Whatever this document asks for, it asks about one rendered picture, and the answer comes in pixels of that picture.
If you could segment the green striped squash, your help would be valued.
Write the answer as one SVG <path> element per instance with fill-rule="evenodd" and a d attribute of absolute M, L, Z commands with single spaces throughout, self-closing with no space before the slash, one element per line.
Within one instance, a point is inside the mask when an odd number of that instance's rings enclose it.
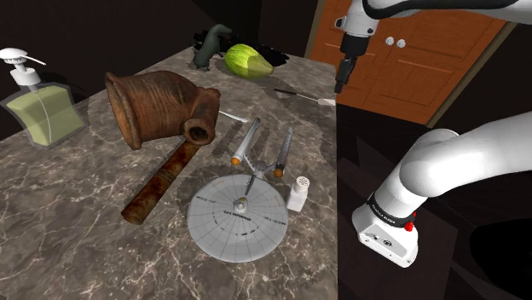
<path fill-rule="evenodd" d="M 274 67 L 254 48 L 238 43 L 228 49 L 225 66 L 241 78 L 263 78 L 273 73 Z"/>

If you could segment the white plastic utensil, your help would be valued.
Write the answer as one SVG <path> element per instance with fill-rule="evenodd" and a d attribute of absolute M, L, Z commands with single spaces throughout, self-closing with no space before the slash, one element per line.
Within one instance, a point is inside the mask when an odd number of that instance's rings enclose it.
<path fill-rule="evenodd" d="M 237 116 L 235 116 L 235 115 L 233 115 L 233 114 L 230 114 L 230 113 L 228 113 L 228 112 L 219 111 L 219 113 L 221 113 L 222 115 L 224 115 L 224 116 L 226 116 L 226 117 L 228 117 L 228 118 L 231 118 L 231 119 L 233 119 L 233 120 L 239 121 L 239 122 L 241 122 L 241 123 L 247 123 L 247 122 L 248 122 L 247 119 L 245 119 L 245 118 L 241 118 L 241 117 L 237 117 Z"/>

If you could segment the orange wooden cabinet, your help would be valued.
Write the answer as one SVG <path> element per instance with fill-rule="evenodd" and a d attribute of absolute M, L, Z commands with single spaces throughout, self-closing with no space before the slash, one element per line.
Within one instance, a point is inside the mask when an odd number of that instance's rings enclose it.
<path fill-rule="evenodd" d="M 510 23 L 457 10 L 379 22 L 338 103 L 433 126 L 506 37 Z"/>

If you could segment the rusty brown meat grinder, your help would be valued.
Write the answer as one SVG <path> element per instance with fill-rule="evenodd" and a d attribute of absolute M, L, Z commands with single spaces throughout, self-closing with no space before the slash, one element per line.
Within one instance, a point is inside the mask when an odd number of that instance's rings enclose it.
<path fill-rule="evenodd" d="M 127 222 L 141 225 L 198 150 L 215 139 L 221 93 L 170 71 L 124 77 L 107 72 L 105 85 L 120 132 L 131 149 L 141 149 L 145 141 L 184 138 L 121 212 Z"/>

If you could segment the dark green dinosaur figure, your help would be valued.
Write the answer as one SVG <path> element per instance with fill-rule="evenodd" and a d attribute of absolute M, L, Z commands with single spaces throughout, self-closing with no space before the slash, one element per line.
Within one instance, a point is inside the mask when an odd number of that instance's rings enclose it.
<path fill-rule="evenodd" d="M 201 48 L 194 49 L 194 58 L 192 62 L 197 69 L 202 69 L 204 72 L 208 72 L 210 70 L 209 65 L 212 56 L 218 54 L 220 57 L 223 57 L 221 54 L 219 36 L 231 32 L 232 30 L 223 24 L 216 24 L 207 32 Z"/>

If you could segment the white salt shaker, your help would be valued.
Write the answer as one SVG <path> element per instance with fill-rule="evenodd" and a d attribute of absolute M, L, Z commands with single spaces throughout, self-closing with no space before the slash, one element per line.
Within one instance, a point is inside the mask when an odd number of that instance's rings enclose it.
<path fill-rule="evenodd" d="M 305 176 L 299 176 L 291 185 L 291 191 L 286 201 L 288 210 L 300 212 L 308 196 L 309 179 Z"/>

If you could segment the black handled spatula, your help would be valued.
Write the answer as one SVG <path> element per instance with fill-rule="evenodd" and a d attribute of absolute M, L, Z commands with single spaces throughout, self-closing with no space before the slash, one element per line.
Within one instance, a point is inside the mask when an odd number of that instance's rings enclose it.
<path fill-rule="evenodd" d="M 279 92 L 279 93 L 286 94 L 286 95 L 296 95 L 304 99 L 315 101 L 323 106 L 335 106 L 336 105 L 336 101 L 334 99 L 315 98 L 315 97 L 299 94 L 298 92 L 287 91 L 283 89 L 275 89 L 275 92 Z"/>

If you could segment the grey starship model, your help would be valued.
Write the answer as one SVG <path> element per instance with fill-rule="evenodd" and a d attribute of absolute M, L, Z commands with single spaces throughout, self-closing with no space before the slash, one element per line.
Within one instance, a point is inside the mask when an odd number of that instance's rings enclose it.
<path fill-rule="evenodd" d="M 188 207 L 188 231 L 208 256 L 227 263 L 248 263 L 267 256 L 284 239 L 288 227 L 286 202 L 263 179 L 268 171 L 284 175 L 293 128 L 286 131 L 276 161 L 252 163 L 248 147 L 260 125 L 252 122 L 231 164 L 248 163 L 252 173 L 219 176 L 192 197 Z"/>

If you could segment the green soap dispenser bottle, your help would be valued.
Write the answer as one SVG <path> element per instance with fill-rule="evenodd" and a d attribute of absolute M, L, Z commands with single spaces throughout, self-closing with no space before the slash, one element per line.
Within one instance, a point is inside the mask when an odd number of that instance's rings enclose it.
<path fill-rule="evenodd" d="M 10 71 L 20 90 L 0 101 L 0 106 L 13 115 L 35 147 L 57 146 L 87 124 L 74 106 L 71 89 L 55 82 L 45 83 L 38 72 L 26 67 L 32 59 L 22 49 L 0 49 L 0 60 L 12 65 Z"/>

